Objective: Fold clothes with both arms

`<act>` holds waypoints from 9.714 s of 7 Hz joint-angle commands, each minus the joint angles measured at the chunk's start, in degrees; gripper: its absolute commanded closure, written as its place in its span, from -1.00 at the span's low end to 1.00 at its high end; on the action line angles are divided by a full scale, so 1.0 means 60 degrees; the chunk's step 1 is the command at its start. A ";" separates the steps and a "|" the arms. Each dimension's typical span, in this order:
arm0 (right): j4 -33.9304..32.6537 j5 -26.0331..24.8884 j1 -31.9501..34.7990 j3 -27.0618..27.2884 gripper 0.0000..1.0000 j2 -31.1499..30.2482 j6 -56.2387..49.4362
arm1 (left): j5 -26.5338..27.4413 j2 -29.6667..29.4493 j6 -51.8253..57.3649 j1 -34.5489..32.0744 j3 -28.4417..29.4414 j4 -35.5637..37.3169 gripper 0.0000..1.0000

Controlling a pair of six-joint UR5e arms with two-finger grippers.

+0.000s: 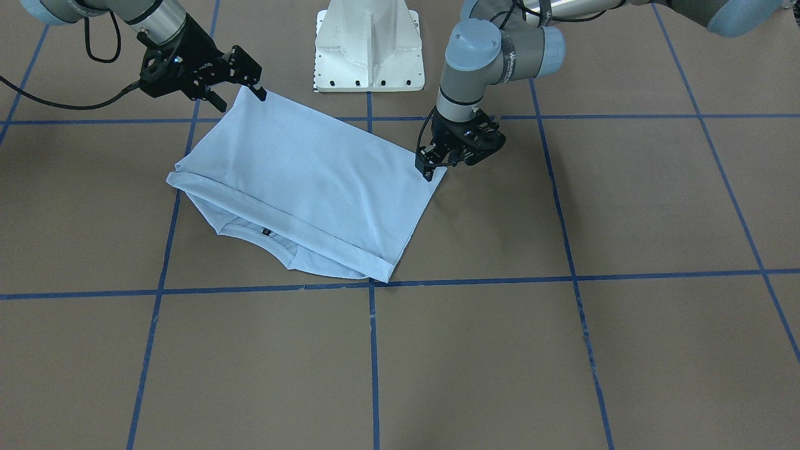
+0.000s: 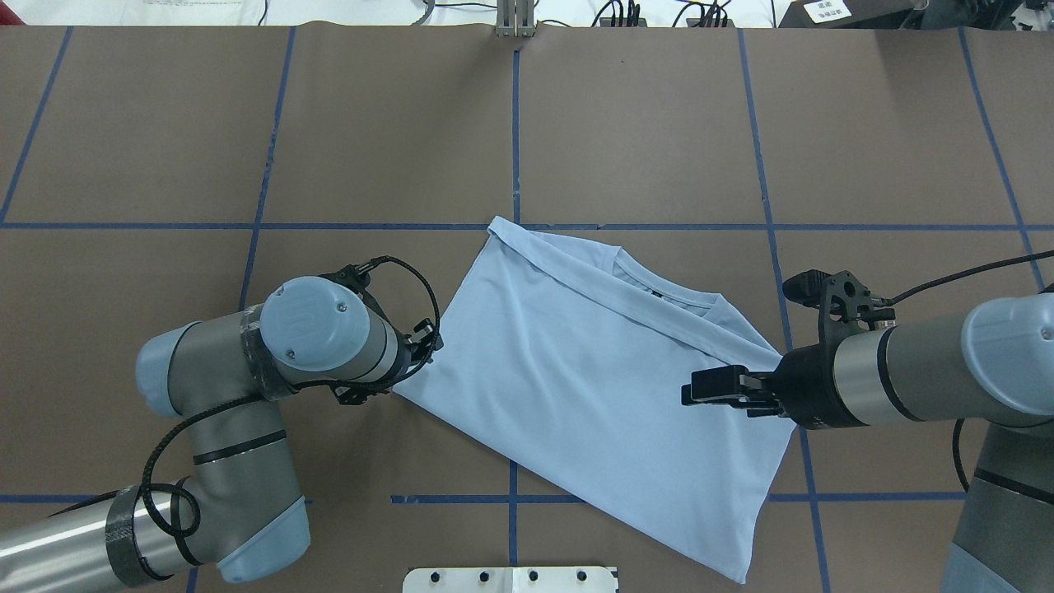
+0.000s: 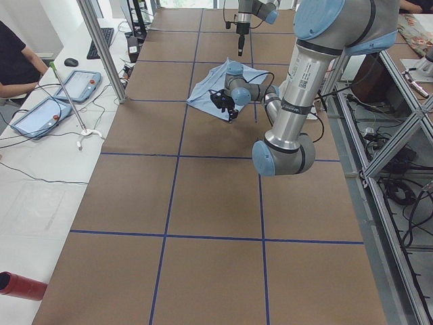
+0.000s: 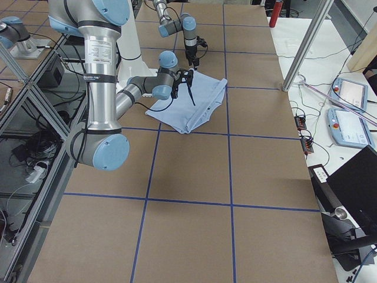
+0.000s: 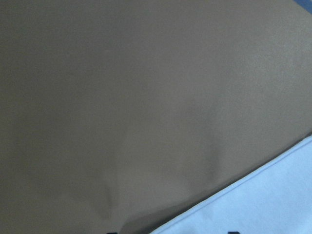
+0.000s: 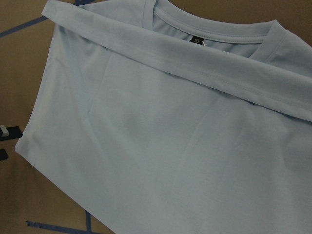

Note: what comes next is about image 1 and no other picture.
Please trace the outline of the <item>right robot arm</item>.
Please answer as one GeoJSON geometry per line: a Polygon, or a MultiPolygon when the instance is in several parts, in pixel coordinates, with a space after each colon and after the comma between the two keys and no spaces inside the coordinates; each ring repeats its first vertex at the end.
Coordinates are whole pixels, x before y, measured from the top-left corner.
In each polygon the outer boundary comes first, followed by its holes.
{"type": "Polygon", "coordinates": [[[112,22],[124,22],[146,47],[137,82],[112,99],[92,106],[58,104],[66,110],[88,111],[116,102],[135,89],[153,99],[181,92],[190,100],[211,103],[225,112],[228,105],[213,86],[231,83],[245,86],[260,101],[266,89],[260,85],[260,66],[240,46],[226,53],[217,48],[208,32],[178,1],[22,1],[21,6],[40,22],[63,26],[108,14],[112,22]]]}

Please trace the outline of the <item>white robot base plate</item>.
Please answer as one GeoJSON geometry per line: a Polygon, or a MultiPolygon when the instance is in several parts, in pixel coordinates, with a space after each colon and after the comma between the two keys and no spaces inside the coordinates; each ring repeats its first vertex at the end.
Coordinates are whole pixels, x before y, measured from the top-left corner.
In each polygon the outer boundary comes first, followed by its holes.
{"type": "Polygon", "coordinates": [[[405,1],[331,1],[317,12],[315,26],[315,91],[424,88],[420,20],[405,1]]]}

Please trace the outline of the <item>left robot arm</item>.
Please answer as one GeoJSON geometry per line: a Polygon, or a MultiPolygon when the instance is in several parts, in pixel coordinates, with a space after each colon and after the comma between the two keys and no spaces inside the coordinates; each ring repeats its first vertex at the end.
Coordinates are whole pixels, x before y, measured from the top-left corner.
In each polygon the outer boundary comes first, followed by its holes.
{"type": "Polygon", "coordinates": [[[444,54],[436,104],[417,135],[415,168],[432,182],[437,168],[473,166],[506,137],[480,106],[488,86],[557,73],[566,42],[554,24],[588,23],[628,5],[662,4],[723,38],[736,38],[798,1],[464,1],[444,54]],[[432,119],[431,142],[422,146],[432,119]]]}

